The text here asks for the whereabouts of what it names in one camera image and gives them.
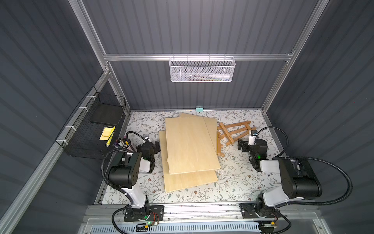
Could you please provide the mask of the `wooden easel frame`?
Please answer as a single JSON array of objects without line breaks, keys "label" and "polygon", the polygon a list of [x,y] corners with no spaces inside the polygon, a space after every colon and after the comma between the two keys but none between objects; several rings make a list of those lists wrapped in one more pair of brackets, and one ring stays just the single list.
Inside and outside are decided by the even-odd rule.
[{"label": "wooden easel frame", "polygon": [[244,121],[232,124],[223,124],[220,122],[217,127],[217,138],[218,143],[221,143],[221,140],[226,138],[226,145],[232,145],[234,142],[238,141],[240,138],[250,134],[252,130],[257,130],[256,127],[250,125],[251,121]]}]

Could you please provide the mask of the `small wooden easel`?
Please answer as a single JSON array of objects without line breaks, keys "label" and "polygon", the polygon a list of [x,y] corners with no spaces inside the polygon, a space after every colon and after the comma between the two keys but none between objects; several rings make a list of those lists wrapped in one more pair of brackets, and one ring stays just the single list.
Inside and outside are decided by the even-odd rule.
[{"label": "small wooden easel", "polygon": [[217,156],[224,157],[225,154],[222,153],[223,144],[221,143],[221,133],[217,132]]}]

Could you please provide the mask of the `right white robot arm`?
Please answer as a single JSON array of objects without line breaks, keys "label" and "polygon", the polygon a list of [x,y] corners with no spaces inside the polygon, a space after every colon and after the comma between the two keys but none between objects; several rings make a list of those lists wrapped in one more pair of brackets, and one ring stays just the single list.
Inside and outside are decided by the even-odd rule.
[{"label": "right white robot arm", "polygon": [[307,160],[267,158],[267,141],[258,138],[256,130],[250,131],[248,140],[238,140],[238,149],[248,153],[249,162],[257,172],[280,175],[280,185],[260,193],[252,211],[258,217],[268,217],[282,203],[314,199],[322,195],[322,186]]}]

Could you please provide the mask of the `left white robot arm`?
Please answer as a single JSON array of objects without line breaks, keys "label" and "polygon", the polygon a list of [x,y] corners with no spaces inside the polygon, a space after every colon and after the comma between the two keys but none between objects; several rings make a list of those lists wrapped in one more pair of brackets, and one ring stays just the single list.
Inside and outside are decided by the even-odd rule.
[{"label": "left white robot arm", "polygon": [[125,221],[146,220],[151,213],[148,197],[137,182],[140,174],[152,173],[155,155],[161,151],[160,143],[147,141],[137,146],[136,151],[117,146],[108,155],[114,154],[107,172],[102,172],[108,186],[120,192],[129,200],[123,211]]}]

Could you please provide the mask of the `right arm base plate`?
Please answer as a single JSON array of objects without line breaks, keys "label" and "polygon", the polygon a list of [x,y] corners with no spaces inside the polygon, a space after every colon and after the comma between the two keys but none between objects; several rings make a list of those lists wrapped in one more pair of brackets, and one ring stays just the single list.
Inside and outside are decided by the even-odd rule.
[{"label": "right arm base plate", "polygon": [[258,205],[254,202],[240,203],[239,208],[243,218],[275,218],[280,216],[272,207]]}]

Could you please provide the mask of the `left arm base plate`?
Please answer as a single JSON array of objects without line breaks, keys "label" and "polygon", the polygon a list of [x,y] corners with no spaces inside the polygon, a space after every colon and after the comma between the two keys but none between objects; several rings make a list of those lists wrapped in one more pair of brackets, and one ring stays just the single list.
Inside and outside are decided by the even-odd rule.
[{"label": "left arm base plate", "polygon": [[138,221],[162,221],[164,218],[165,207],[163,205],[151,205],[140,209],[128,208],[122,213],[125,222]]}]

